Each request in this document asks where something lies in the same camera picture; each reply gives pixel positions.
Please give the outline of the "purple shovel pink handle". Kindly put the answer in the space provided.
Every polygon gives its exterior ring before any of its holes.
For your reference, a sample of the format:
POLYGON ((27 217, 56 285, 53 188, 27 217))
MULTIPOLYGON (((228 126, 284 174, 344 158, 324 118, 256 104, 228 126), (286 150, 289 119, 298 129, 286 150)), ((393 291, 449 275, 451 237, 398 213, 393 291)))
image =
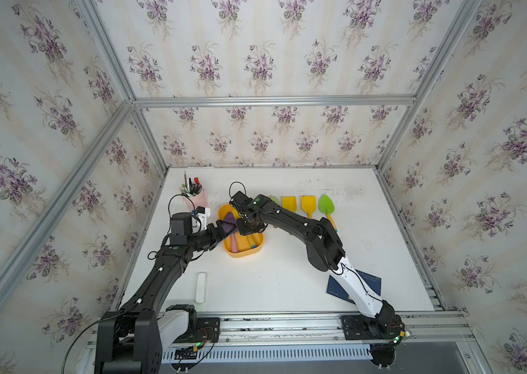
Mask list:
POLYGON ((235 236, 238 228, 237 228, 237 223, 236 223, 234 213, 232 213, 232 211, 226 214, 225 218, 223 219, 223 223, 224 223, 225 232, 230 238, 231 252, 238 253, 239 249, 237 246, 237 241, 236 241, 236 236, 235 236))

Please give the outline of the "yellow storage box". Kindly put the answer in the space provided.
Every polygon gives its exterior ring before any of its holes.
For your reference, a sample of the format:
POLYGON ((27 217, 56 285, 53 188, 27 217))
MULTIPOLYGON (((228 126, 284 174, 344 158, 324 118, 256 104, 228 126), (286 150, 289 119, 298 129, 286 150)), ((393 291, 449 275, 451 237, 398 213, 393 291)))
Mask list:
MULTIPOLYGON (((219 208, 218 210, 218 219, 220 221, 223 221, 226 214, 232 211, 234 213, 236 223, 238 224, 238 219, 240 218, 239 213, 230 205, 226 204, 219 208)), ((265 236, 262 233, 256 233, 256 234, 250 234, 250 235, 241 235, 239 230, 237 229, 237 232, 235 234, 237 246, 239 249, 238 253, 232 253, 231 252, 231 243, 230 238, 227 237, 223 242, 223 248, 229 254, 231 257, 234 258, 240 258, 240 257, 246 257, 249 255, 253 255, 257 252, 259 252, 264 244, 265 236)))

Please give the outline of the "green round spatula wooden handle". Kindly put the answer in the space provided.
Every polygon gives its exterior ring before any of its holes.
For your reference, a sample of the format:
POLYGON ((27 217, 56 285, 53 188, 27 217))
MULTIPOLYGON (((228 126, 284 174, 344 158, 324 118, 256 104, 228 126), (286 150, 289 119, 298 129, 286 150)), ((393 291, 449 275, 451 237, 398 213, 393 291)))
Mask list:
POLYGON ((270 195, 269 198, 277 205, 282 205, 282 203, 280 202, 279 198, 277 198, 277 196, 272 196, 270 195))

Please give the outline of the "yellow shovel blue tip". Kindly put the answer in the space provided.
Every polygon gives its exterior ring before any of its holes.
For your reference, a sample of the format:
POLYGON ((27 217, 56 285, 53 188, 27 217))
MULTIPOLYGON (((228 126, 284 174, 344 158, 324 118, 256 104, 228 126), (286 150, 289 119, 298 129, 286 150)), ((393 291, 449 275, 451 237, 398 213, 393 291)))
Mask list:
POLYGON ((282 197, 282 207, 285 210, 289 210, 293 213, 297 211, 297 200, 295 196, 283 196, 282 197))

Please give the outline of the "green shovel orange handle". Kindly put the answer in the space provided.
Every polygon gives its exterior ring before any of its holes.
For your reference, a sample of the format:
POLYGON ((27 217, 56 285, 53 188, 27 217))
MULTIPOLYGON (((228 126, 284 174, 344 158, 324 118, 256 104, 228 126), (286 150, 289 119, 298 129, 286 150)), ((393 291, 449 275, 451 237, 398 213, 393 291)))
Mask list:
POLYGON ((334 230, 336 231, 337 227, 334 219, 332 218, 332 214, 335 212, 335 205, 331 198, 325 194, 322 195, 318 201, 318 209, 326 216, 327 220, 330 221, 334 230))

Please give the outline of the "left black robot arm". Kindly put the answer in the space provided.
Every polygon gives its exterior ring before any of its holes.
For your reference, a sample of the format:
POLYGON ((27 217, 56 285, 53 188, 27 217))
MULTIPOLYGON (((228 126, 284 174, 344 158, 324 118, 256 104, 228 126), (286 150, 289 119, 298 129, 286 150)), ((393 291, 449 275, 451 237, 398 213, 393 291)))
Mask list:
POLYGON ((195 252, 207 252, 223 242, 237 226, 218 220, 195 232, 200 223, 190 213, 175 213, 169 233, 156 252, 154 266, 138 290, 117 311, 98 323, 96 373, 158 373, 163 345, 158 317, 174 283, 195 252))

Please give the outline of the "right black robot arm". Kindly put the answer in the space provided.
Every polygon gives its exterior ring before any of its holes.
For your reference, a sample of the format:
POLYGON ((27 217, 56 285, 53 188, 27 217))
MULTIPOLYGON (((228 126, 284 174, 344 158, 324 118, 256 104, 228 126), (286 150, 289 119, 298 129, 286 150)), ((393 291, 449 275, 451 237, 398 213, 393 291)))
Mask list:
POLYGON ((327 218, 303 217, 276 204, 270 197, 250 198, 238 191, 229 201, 238 212, 242 235, 261 233, 271 225, 296 237, 306 246, 307 259, 318 271, 329 273, 352 299, 358 311, 380 330, 402 324, 394 307, 381 299, 351 265, 338 233, 327 218))

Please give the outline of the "pink pen cup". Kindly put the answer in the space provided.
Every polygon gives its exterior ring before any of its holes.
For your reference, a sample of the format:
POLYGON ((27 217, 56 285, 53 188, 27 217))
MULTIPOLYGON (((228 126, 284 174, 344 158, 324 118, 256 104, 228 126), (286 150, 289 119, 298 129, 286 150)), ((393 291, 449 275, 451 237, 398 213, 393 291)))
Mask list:
POLYGON ((207 194, 201 180, 198 177, 191 178, 187 173, 183 175, 184 184, 180 187, 180 193, 189 210, 196 210, 198 207, 207 207, 207 194))

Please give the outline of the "white eraser bar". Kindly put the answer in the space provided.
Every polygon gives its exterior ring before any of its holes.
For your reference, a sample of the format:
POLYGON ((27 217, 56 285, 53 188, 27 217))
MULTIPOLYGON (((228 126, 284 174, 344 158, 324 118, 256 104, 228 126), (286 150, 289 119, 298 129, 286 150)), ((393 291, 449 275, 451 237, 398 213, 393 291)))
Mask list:
POLYGON ((207 274, 199 273, 197 275, 197 286, 195 293, 195 302, 197 304, 203 304, 206 298, 206 286, 207 286, 207 274))

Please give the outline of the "blue book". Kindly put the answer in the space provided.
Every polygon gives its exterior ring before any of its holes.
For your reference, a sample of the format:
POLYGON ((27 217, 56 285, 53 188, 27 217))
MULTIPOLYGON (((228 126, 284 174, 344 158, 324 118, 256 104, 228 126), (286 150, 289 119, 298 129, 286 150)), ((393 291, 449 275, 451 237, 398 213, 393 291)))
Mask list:
MULTIPOLYGON (((372 274, 367 274, 359 270, 357 270, 357 273, 361 277, 361 279, 366 282, 368 289, 375 292, 380 297, 382 279, 380 277, 376 277, 372 274)), ((341 285, 339 285, 339 283, 333 277, 328 278, 326 293, 351 304, 355 303, 350 297, 350 294, 347 293, 347 291, 344 290, 344 288, 341 287, 341 285)))

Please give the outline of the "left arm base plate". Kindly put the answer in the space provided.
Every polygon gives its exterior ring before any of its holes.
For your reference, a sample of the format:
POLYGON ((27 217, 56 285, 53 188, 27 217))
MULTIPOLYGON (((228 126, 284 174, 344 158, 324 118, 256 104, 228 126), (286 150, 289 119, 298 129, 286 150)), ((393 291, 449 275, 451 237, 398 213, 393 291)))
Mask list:
POLYGON ((217 343, 220 336, 219 318, 197 318, 190 323, 188 316, 177 314, 158 319, 159 334, 164 348, 173 344, 217 343))

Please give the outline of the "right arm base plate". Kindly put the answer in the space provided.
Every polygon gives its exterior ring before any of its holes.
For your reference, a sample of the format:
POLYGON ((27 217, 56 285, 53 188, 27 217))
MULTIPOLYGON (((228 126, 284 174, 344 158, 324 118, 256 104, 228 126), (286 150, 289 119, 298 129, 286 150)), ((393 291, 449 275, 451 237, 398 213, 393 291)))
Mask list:
POLYGON ((396 314, 380 319, 342 315, 340 322, 346 341, 392 341, 396 344, 407 334, 405 324, 396 314))

